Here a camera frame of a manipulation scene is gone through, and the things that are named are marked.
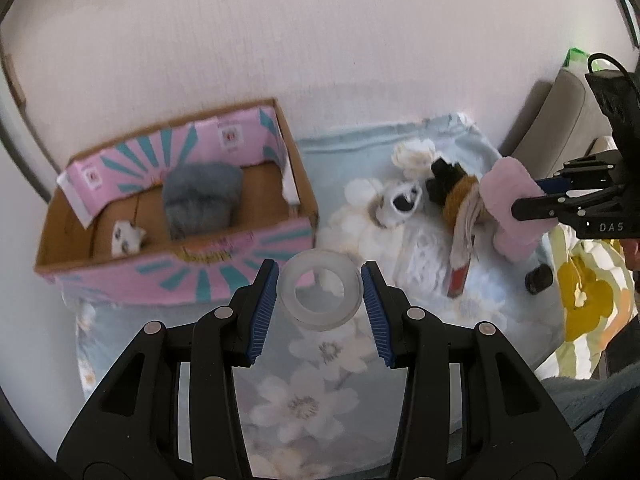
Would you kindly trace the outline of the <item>person right hand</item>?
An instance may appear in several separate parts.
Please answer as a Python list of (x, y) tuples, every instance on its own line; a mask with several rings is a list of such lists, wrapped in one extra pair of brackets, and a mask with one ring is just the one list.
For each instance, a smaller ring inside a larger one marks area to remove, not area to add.
[(626, 267), (631, 272), (640, 270), (640, 248), (638, 240), (620, 240), (620, 247), (626, 262)]

